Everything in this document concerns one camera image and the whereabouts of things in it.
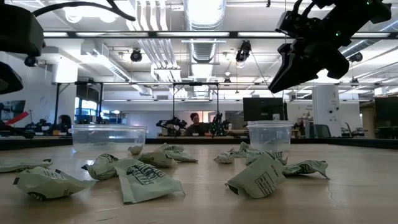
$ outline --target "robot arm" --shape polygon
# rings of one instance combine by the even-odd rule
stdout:
[[[350,38],[367,22],[373,24],[391,19],[391,4],[382,0],[312,0],[299,14],[302,0],[295,3],[293,11],[283,13],[277,32],[295,38],[291,44],[282,44],[278,52],[282,65],[269,85],[273,93],[318,78],[322,69],[328,77],[339,79],[349,68],[347,59],[338,51],[348,46]],[[323,18],[308,18],[311,8],[335,7]]]

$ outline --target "black cable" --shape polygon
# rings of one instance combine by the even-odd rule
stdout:
[[[91,7],[97,7],[97,8],[100,8],[100,9],[108,10],[108,11],[113,12],[113,13],[115,13],[115,14],[117,14],[117,15],[119,15],[119,16],[121,16],[121,17],[127,19],[127,20],[130,20],[130,21],[135,21],[135,20],[136,20],[136,18],[135,18],[134,16],[127,15],[127,14],[124,13],[122,10],[120,10],[120,9],[117,7],[117,5],[114,3],[113,0],[106,0],[106,1],[107,1],[112,7],[106,7],[106,6],[104,6],[104,5],[97,4],[97,3],[93,3],[93,2],[65,2],[65,3],[60,3],[60,4],[52,4],[52,5],[49,5],[49,6],[45,6],[45,7],[43,7],[43,8],[40,8],[40,9],[38,9],[38,10],[35,10],[35,11],[33,12],[33,15],[34,15],[35,17],[38,17],[38,16],[41,16],[42,14],[45,14],[45,13],[47,13],[47,12],[54,11],[54,10],[57,10],[57,9],[62,9],[62,8],[64,8],[64,7],[91,6]]]
[[[307,6],[307,8],[305,8],[304,12],[303,12],[303,16],[307,17],[308,14],[310,13],[311,9],[315,6],[315,2],[311,2],[311,4],[309,6]]]
[[[302,1],[303,0],[297,0],[296,3],[294,3],[294,7],[293,7],[292,13],[296,13],[296,14],[299,13],[299,9],[300,9],[300,5],[301,5]]]

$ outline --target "table surface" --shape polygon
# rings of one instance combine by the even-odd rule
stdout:
[[[151,151],[159,145],[148,145]],[[232,145],[187,145],[199,162],[163,169],[183,184],[181,193],[123,205],[117,177],[90,189],[47,202],[36,201],[0,174],[1,223],[397,223],[398,151],[332,145],[291,145],[289,164],[307,159],[329,163],[326,173],[288,178],[271,196],[247,199],[224,186],[244,168],[245,158],[221,165],[217,153]],[[114,153],[120,159],[127,152]],[[49,168],[90,179],[80,167],[97,154],[74,153],[70,146],[1,151],[0,157],[53,159]]]

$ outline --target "ceiling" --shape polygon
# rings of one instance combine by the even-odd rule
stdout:
[[[271,7],[265,7],[266,1],[260,0],[227,0],[226,12],[224,16],[222,30],[227,31],[273,31],[276,27],[280,15],[287,9],[291,9],[295,0],[271,1]],[[308,5],[310,0],[303,0],[302,6]],[[392,15],[398,18],[398,0],[385,0],[384,3],[393,3]],[[24,7],[30,11],[37,8],[54,4],[55,1],[39,1],[39,0],[13,0],[6,1],[6,4],[13,4],[16,6]],[[131,4],[128,0],[116,1],[119,8],[122,10],[129,9]],[[147,2],[147,20],[149,22],[149,2]],[[166,1],[166,21],[167,27],[172,31],[186,30],[183,1],[182,0],[168,0]],[[138,11],[141,10],[141,5],[138,4]],[[330,8],[323,10],[313,9],[310,17],[323,17],[328,13]],[[77,23],[68,22],[65,18],[64,10],[57,10],[51,13],[44,14],[38,17],[38,20],[45,31],[129,31],[126,25],[126,20],[119,17],[112,23],[105,23],[98,17],[83,17]],[[392,21],[384,22],[381,24],[367,23],[360,31],[364,32],[377,32],[390,24]],[[154,79],[149,75],[151,71],[151,61],[143,54],[141,62],[131,62],[129,55],[133,48],[139,48],[140,44],[137,39],[95,39],[93,40],[97,46],[104,44],[109,48],[109,57],[115,64],[129,75],[134,77],[135,80],[142,82],[153,82]],[[229,72],[232,82],[270,82],[272,77],[276,74],[280,67],[280,57],[277,53],[277,48],[285,42],[291,40],[284,39],[253,39],[250,40],[252,45],[253,54],[246,60],[243,68],[237,68],[233,58],[236,54],[237,48],[241,45],[242,39],[226,39],[225,43],[218,44],[216,48],[216,57],[213,69],[211,71],[210,82],[222,82],[225,78],[225,73]],[[357,44],[359,41],[354,41],[350,46]],[[181,68],[181,78],[188,78],[192,75],[191,71],[191,58],[188,49],[188,44],[182,43],[181,39],[171,39],[171,44],[178,66]],[[340,80],[340,82],[349,82],[352,77],[358,77],[368,72],[377,72],[383,67],[398,62],[398,41],[396,40],[382,40],[364,50],[361,53],[364,56],[362,62],[354,63],[352,69]],[[79,69],[80,77],[94,77],[98,81],[113,82],[117,78],[106,67],[95,63],[90,63],[86,60],[87,55],[75,55],[81,63],[84,63],[84,68]],[[378,72],[375,75],[366,77],[361,82],[374,83],[374,82],[391,82],[398,78],[398,67],[391,65],[391,69],[385,72]],[[338,80],[331,80],[325,78],[323,72],[320,73],[320,78],[314,80],[315,82],[339,82]],[[342,90],[351,90],[352,93],[360,95],[373,96],[372,91],[376,86],[362,86],[352,90],[350,86],[341,86]],[[130,86],[113,86],[108,87],[112,91],[134,91]],[[224,88],[235,88],[233,86],[225,86]]]

